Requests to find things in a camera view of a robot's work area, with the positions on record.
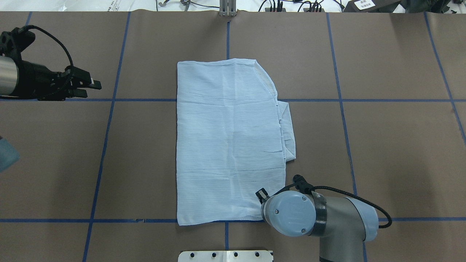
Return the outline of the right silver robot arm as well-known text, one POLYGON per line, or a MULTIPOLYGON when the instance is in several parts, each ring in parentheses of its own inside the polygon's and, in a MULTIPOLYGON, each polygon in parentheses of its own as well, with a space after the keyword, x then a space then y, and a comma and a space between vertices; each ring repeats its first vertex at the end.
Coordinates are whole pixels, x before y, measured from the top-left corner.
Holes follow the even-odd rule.
POLYGON ((287 237, 318 237, 320 262, 362 262, 365 242, 378 233, 375 207, 355 197, 293 190, 256 192, 263 220, 287 237))

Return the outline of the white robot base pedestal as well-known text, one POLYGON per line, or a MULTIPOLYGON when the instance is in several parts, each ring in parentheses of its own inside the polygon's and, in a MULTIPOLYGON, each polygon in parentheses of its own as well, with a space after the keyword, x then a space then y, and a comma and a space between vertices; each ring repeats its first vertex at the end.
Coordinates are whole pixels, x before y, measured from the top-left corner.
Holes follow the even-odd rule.
POLYGON ((274 255, 268 250, 209 250, 183 251, 178 262, 273 262, 274 255))

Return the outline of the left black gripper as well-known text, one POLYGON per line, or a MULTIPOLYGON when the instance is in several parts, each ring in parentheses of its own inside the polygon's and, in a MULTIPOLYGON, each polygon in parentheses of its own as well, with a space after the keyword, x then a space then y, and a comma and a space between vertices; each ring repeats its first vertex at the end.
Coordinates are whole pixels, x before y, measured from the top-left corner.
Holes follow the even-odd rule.
POLYGON ((100 81, 94 80, 88 71, 71 65, 68 65, 64 72, 55 72, 44 65, 21 61, 17 68, 15 97, 20 99, 88 98, 87 91, 81 88, 102 89, 100 81))

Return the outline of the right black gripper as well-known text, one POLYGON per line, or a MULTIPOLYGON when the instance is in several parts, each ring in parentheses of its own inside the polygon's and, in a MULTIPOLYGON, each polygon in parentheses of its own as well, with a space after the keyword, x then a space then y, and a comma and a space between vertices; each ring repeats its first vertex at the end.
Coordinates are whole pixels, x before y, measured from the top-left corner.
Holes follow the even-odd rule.
POLYGON ((259 189, 256 193, 255 193, 255 196, 258 198, 259 202, 261 204, 265 204, 269 198, 270 198, 270 195, 268 194, 268 192, 266 191, 266 189, 262 188, 262 189, 259 189))

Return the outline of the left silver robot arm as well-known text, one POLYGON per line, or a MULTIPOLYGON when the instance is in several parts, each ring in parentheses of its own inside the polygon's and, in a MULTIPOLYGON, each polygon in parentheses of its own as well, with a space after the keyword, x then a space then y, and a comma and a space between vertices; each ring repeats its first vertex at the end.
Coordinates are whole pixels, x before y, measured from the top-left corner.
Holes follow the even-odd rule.
POLYGON ((65 101, 67 98, 87 98, 87 89, 101 90, 100 81, 88 71, 67 66, 64 72, 28 61, 16 62, 1 56, 1 99, 65 101))

